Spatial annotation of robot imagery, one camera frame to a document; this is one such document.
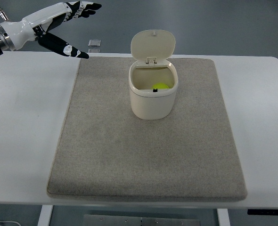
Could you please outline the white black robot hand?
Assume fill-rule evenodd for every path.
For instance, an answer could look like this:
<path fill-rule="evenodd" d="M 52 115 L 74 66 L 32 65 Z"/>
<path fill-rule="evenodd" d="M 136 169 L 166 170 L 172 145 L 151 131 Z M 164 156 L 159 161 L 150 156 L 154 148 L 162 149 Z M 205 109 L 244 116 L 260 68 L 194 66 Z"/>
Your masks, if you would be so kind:
<path fill-rule="evenodd" d="M 96 13 L 101 4 L 88 1 L 60 2 L 24 17 L 19 22 L 11 22 L 0 7 L 0 47 L 2 51 L 16 51 L 28 41 L 38 44 L 54 53 L 66 57 L 88 59 L 89 55 L 70 45 L 65 40 L 50 33 L 63 22 Z"/>

